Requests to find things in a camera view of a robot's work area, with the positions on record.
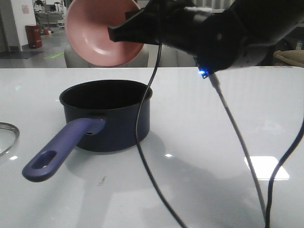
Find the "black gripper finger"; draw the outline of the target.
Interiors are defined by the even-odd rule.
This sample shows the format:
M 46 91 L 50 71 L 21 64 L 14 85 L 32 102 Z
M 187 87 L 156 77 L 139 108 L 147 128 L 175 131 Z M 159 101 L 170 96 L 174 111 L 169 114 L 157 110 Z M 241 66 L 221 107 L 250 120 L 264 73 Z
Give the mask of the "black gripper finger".
M 126 21 L 119 26 L 109 26 L 109 38 L 113 42 L 127 41 L 151 45 L 160 44 L 160 14 L 146 8 L 129 11 Z

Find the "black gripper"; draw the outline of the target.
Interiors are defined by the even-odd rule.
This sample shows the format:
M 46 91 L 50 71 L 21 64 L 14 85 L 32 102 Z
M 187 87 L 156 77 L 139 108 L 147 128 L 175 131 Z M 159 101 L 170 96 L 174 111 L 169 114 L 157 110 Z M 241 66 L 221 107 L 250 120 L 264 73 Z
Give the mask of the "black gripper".
M 143 11 L 150 38 L 194 55 L 209 72 L 257 65 L 304 20 L 301 0 L 236 0 L 221 13 L 189 0 L 152 0 Z

